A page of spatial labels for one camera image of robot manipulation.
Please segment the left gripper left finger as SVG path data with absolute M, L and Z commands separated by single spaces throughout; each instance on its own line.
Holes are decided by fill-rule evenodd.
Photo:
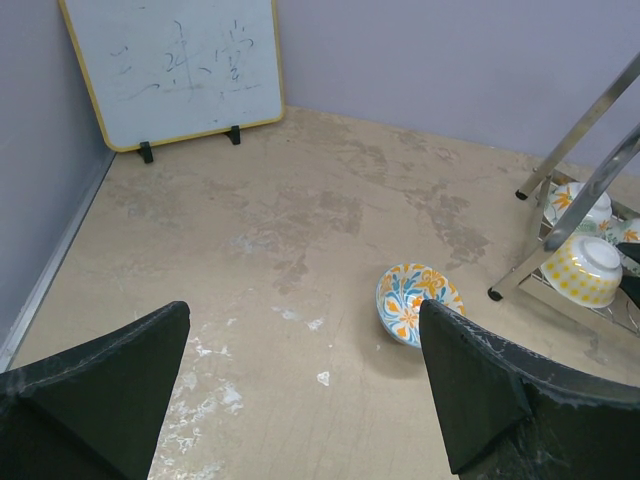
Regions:
M 189 330 L 174 301 L 2 373 L 2 478 L 146 478 Z

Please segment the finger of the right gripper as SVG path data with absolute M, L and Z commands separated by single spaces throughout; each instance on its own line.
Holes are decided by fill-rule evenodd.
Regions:
M 621 242 L 616 245 L 621 254 L 631 258 L 636 263 L 639 262 L 640 245 L 638 243 Z M 630 300 L 638 300 L 640 295 L 639 278 L 624 275 L 620 284 L 621 289 Z

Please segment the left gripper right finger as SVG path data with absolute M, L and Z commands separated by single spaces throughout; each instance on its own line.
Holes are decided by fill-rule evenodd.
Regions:
M 421 350 L 461 479 L 636 479 L 639 390 L 526 349 L 435 300 Z

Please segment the orange flower green leaf bowl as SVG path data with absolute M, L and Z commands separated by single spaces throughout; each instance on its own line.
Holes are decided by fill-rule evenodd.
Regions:
M 604 231 L 604 239 L 612 245 L 619 243 L 638 243 L 640 219 L 629 220 L 612 219 Z

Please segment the blue rim yellow bowl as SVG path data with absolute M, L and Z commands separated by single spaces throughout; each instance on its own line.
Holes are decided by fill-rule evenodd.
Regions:
M 618 251 L 589 235 L 570 236 L 541 272 L 560 295 L 588 308 L 609 306 L 623 277 Z

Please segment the blue orange floral bowl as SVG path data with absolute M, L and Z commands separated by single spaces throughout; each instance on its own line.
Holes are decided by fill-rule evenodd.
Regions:
M 443 274 L 424 264 L 394 265 L 378 281 L 375 302 L 380 321 L 401 344 L 421 347 L 419 313 L 425 300 L 435 300 L 465 314 L 459 290 Z

